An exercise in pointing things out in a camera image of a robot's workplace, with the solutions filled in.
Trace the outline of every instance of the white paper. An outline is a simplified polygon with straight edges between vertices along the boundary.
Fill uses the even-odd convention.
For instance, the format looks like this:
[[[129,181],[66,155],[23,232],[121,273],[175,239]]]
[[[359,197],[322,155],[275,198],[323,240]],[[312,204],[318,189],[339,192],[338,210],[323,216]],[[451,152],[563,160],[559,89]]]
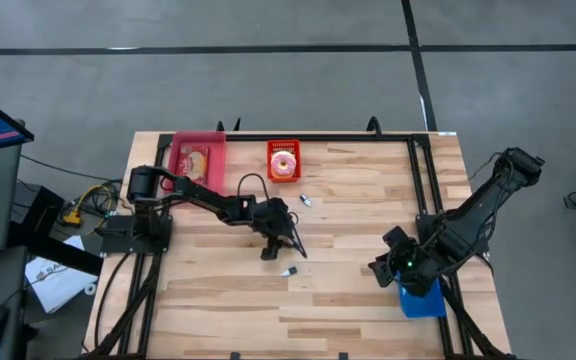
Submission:
[[[64,244],[83,250],[84,245],[80,236],[72,236]],[[35,282],[47,274],[52,274],[32,285],[41,305],[48,314],[52,314],[81,292],[88,284],[97,281],[97,276],[85,272],[66,268],[51,260],[37,257],[26,264],[26,278],[29,283]]]

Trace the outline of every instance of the wooden table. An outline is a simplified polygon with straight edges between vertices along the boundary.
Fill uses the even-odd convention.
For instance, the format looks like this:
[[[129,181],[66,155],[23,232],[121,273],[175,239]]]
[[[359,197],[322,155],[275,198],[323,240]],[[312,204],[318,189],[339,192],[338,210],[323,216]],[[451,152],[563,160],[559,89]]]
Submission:
[[[130,169],[153,164],[160,134],[135,134],[123,196]],[[457,137],[431,133],[430,140],[444,207],[457,207],[471,193]],[[265,240],[249,228],[228,227],[192,205],[172,209],[174,232],[163,258],[148,358],[227,358],[231,352],[243,358],[330,359],[339,352],[348,352],[352,359],[443,358],[437,320],[406,319],[397,288],[380,288],[367,267],[387,250],[381,237],[394,226],[416,236],[419,211],[406,143],[302,142],[301,147],[302,179],[267,185],[270,196],[282,197],[299,214],[308,259],[282,249],[276,261],[261,261]],[[265,142],[228,142],[227,151],[226,194],[236,192],[244,174],[265,174]],[[432,204],[421,149],[418,153],[427,202]],[[263,196],[254,178],[244,181],[242,193]],[[301,203],[301,193],[310,197],[311,208]],[[113,255],[104,261],[85,340],[89,348],[100,294],[120,258]],[[109,291],[101,334],[125,309],[133,263],[134,255]],[[281,277],[290,266],[296,266],[298,274]],[[459,279],[471,316],[493,344],[510,351],[489,269],[471,259]],[[135,319],[132,351],[141,315]],[[460,352],[452,312],[449,322],[455,351]]]

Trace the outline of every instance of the pink frosted donut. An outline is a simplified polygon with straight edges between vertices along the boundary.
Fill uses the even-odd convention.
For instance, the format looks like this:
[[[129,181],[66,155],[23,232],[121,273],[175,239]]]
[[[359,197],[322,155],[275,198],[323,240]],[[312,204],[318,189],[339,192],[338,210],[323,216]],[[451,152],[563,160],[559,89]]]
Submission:
[[[295,155],[288,151],[278,151],[270,159],[270,171],[273,177],[292,177],[297,168]]]

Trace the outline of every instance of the blue base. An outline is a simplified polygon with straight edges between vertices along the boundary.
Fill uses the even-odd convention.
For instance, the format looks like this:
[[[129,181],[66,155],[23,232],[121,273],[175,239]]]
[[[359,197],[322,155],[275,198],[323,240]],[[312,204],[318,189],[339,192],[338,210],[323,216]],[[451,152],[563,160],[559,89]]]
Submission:
[[[408,318],[446,316],[446,306],[444,297],[441,295],[439,280],[432,283],[430,292],[424,297],[413,296],[399,285],[399,300],[401,301],[401,308]]]

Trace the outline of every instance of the gray concrete floor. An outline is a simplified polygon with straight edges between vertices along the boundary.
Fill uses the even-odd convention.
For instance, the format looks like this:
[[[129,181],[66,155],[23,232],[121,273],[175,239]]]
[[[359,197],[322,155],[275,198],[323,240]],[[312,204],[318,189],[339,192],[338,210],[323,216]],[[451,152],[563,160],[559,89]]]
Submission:
[[[422,44],[576,43],[576,1],[415,0]],[[407,43],[399,1],[0,0],[0,47]],[[520,146],[541,182],[501,210],[492,241],[510,342],[532,359],[576,359],[576,53],[423,56],[439,130],[457,131],[470,171]],[[23,152],[123,174],[138,130],[423,130],[410,54],[0,56],[0,107],[36,141]],[[19,176],[66,198],[92,181],[22,162]],[[479,185],[485,175],[475,179]],[[52,318],[29,359],[79,352],[92,299]]]

